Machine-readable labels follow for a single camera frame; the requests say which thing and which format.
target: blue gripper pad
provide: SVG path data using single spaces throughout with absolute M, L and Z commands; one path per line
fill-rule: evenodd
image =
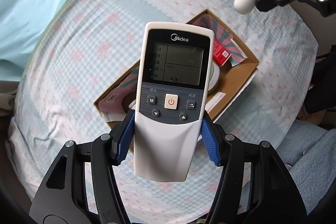
M 129 122 L 125 127 L 125 130 L 122 133 L 120 140 L 118 142 L 118 151 L 115 157 L 115 160 L 118 164 L 120 164 L 123 160 L 126 159 L 129 146 L 131 145 L 131 141 L 134 136 L 134 119 L 135 119 L 135 112 L 129 119 Z
M 221 163 L 221 157 L 219 155 L 218 142 L 212 134 L 210 126 L 205 119 L 202 121 L 201 135 L 210 160 L 213 161 L 216 166 L 219 166 Z

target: midea logo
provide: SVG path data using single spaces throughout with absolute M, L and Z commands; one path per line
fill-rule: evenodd
M 173 40 L 173 41 L 175 41 L 175 40 L 188 41 L 188 38 L 178 37 L 176 33 L 173 33 L 170 36 L 170 39 Z

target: m button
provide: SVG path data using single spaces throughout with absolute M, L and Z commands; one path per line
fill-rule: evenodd
M 156 96 L 154 96 L 154 95 L 148 95 L 147 96 L 147 103 L 149 103 L 151 105 L 155 105 L 155 103 L 156 103 Z

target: lcd display screen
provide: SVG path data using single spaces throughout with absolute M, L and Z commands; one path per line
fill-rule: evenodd
M 203 49 L 154 43 L 151 78 L 165 82 L 198 85 Z

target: button panel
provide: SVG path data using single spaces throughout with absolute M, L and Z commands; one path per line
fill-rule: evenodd
M 193 122 L 199 119 L 203 94 L 203 90 L 143 82 L 140 97 L 140 113 L 162 123 L 182 124 Z M 147 101 L 149 95 L 155 96 L 155 105 Z M 187 108 L 187 101 L 190 101 L 188 103 L 193 104 L 194 108 L 192 106 Z M 174 106 L 175 109 L 166 108 L 166 104 Z M 158 115 L 152 113 L 154 109 L 159 111 Z M 181 112 L 186 114 L 185 119 L 179 117 Z

